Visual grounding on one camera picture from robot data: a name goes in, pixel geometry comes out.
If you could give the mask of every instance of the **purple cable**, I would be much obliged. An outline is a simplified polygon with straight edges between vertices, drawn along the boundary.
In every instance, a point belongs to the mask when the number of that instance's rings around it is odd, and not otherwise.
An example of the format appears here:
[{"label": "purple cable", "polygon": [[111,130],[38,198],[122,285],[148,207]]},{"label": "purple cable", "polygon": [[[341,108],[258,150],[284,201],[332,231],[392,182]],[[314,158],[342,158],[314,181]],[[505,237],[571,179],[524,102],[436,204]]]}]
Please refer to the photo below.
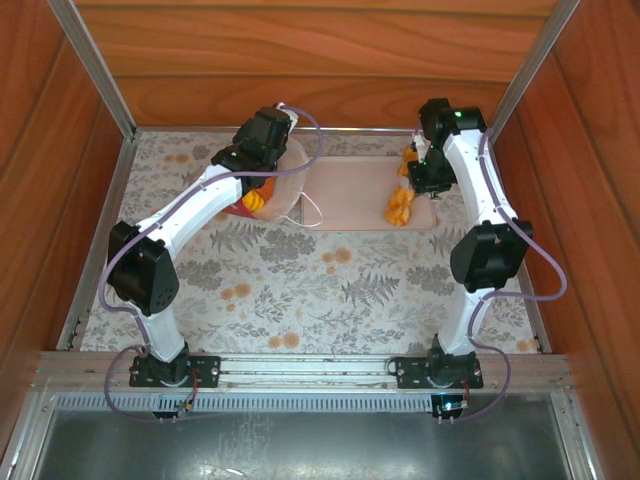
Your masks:
[{"label": "purple cable", "polygon": [[278,171],[276,172],[226,172],[221,175],[217,175],[213,178],[210,178],[205,182],[202,182],[202,184],[200,185],[200,188],[194,188],[193,190],[191,190],[187,195],[185,195],[178,202],[176,202],[176,204],[171,209],[169,209],[162,217],[160,217],[156,221],[156,223],[154,223],[153,225],[150,225],[148,228],[141,231],[138,235],[132,238],[127,244],[125,244],[125,246],[122,247],[118,251],[118,253],[116,253],[113,256],[111,261],[107,264],[107,268],[105,268],[104,272],[102,272],[102,275],[100,276],[100,282],[98,284],[98,300],[100,301],[100,305],[102,305],[102,307],[108,312],[114,312],[114,313],[123,312],[123,313],[131,314],[135,319],[136,324],[138,325],[138,329],[142,334],[142,340],[144,342],[144,345],[130,346],[122,350],[120,353],[118,353],[118,355],[116,355],[116,357],[111,362],[109,369],[107,370],[107,375],[105,377],[105,382],[104,382],[104,395],[107,401],[107,405],[114,413],[122,415],[125,418],[128,418],[130,420],[139,420],[142,422],[148,422],[148,421],[157,422],[156,419],[141,418],[141,417],[130,415],[126,412],[119,410],[109,396],[109,380],[111,379],[113,372],[115,370],[115,364],[122,358],[122,356],[127,351],[135,350],[140,357],[146,357],[147,355],[149,355],[149,351],[150,351],[149,335],[147,333],[147,330],[144,328],[144,324],[142,323],[142,319],[140,318],[138,311],[129,305],[116,306],[116,305],[110,305],[107,302],[106,289],[107,289],[107,279],[109,278],[109,275],[111,275],[111,272],[115,268],[116,264],[122,259],[122,257],[124,257],[127,254],[127,252],[129,252],[129,250],[131,250],[140,240],[142,240],[144,237],[149,235],[154,230],[158,228],[162,228],[162,225],[166,223],[171,218],[171,216],[173,216],[173,214],[180,209],[180,207],[182,207],[186,202],[188,202],[196,193],[198,193],[202,189],[207,188],[209,185],[212,185],[215,182],[224,180],[225,178],[229,178],[229,177],[236,177],[236,178],[237,177],[281,177],[283,175],[293,175],[296,173],[300,173],[310,168],[322,155],[322,150],[324,147],[324,136],[322,134],[322,129],[320,128],[320,124],[316,121],[316,119],[310,113],[306,112],[305,110],[302,110],[300,108],[295,108],[295,107],[289,107],[287,105],[282,105],[280,108],[283,110],[289,110],[291,112],[298,113],[300,115],[307,117],[307,119],[316,128],[316,131],[318,132],[318,148],[316,149],[316,153],[313,155],[311,160],[309,160],[304,165],[293,168],[291,170],[283,170],[280,172]]},{"label": "purple cable", "polygon": [[468,415],[468,416],[465,416],[465,417],[460,417],[454,423],[466,422],[466,421],[471,420],[473,418],[478,418],[478,417],[481,417],[482,415],[485,415],[500,400],[502,400],[502,398],[507,393],[507,389],[509,388],[509,384],[511,383],[511,362],[509,361],[509,357],[507,356],[507,354],[504,353],[504,351],[502,351],[498,347],[492,347],[490,345],[483,345],[481,343],[476,342],[473,339],[473,325],[476,322],[476,319],[478,317],[478,314],[480,313],[480,309],[482,308],[482,305],[487,300],[489,300],[491,298],[494,298],[494,297],[516,297],[516,298],[523,298],[525,300],[533,300],[533,301],[536,301],[536,302],[550,302],[552,300],[557,300],[562,295],[564,295],[565,292],[567,291],[567,285],[568,285],[567,276],[564,273],[564,270],[562,270],[562,267],[558,264],[558,262],[551,255],[549,255],[549,253],[547,253],[546,250],[544,250],[540,245],[538,245],[538,243],[536,243],[531,237],[529,237],[529,235],[527,235],[518,225],[516,225],[516,223],[513,221],[513,219],[511,219],[509,217],[509,215],[507,215],[507,213],[504,211],[504,209],[500,206],[500,200],[498,199],[498,193],[496,192],[495,188],[493,187],[493,183],[491,181],[491,177],[489,176],[489,170],[488,170],[487,165],[485,163],[487,161],[487,159],[485,157],[485,148],[486,148],[488,136],[489,136],[489,129],[487,129],[485,131],[484,135],[482,135],[482,139],[480,140],[480,146],[478,148],[478,161],[480,162],[480,169],[482,170],[482,177],[484,178],[484,181],[487,184],[487,188],[489,189],[489,195],[491,195],[491,199],[493,200],[493,204],[495,205],[496,211],[500,214],[500,216],[504,219],[504,221],[507,222],[509,227],[511,227],[513,229],[513,231],[518,234],[518,236],[520,236],[525,242],[527,242],[527,244],[529,244],[529,246],[531,246],[531,248],[533,248],[547,262],[549,262],[549,264],[553,267],[553,269],[558,274],[558,277],[560,278],[560,289],[556,293],[553,293],[553,294],[550,294],[550,295],[530,295],[530,294],[522,293],[522,292],[500,292],[500,291],[495,291],[495,292],[487,293],[484,297],[482,297],[480,299],[480,302],[476,305],[476,308],[473,310],[473,312],[471,314],[471,320],[469,321],[469,326],[467,327],[467,337],[469,338],[469,342],[471,343],[471,345],[473,345],[474,347],[481,348],[483,350],[491,350],[493,352],[499,353],[502,356],[502,358],[504,359],[504,361],[505,361],[505,364],[506,364],[506,367],[507,367],[507,374],[505,376],[504,385],[502,386],[502,389],[500,390],[500,393],[498,393],[498,396],[496,398],[494,398],[491,401],[491,403],[489,403],[483,409],[481,409],[481,410],[479,410],[479,411],[477,411],[475,413],[472,413],[471,415]]}]

